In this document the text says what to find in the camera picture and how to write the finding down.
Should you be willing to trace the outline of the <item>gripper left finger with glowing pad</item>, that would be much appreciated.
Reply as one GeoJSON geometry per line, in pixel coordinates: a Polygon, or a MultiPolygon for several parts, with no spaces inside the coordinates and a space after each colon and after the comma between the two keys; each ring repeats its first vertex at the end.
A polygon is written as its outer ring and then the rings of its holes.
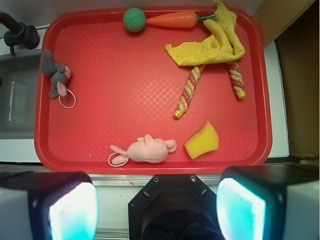
{"type": "Polygon", "coordinates": [[[92,240],[98,191],[85,172],[1,172],[2,240],[92,240]]]}

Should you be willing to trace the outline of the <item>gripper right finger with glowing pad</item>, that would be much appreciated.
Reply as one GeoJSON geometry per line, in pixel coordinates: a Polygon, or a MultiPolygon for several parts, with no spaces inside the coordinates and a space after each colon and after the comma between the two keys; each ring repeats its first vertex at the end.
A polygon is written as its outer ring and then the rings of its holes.
{"type": "Polygon", "coordinates": [[[320,238],[317,166],[230,166],[221,174],[216,194],[226,240],[320,238]]]}

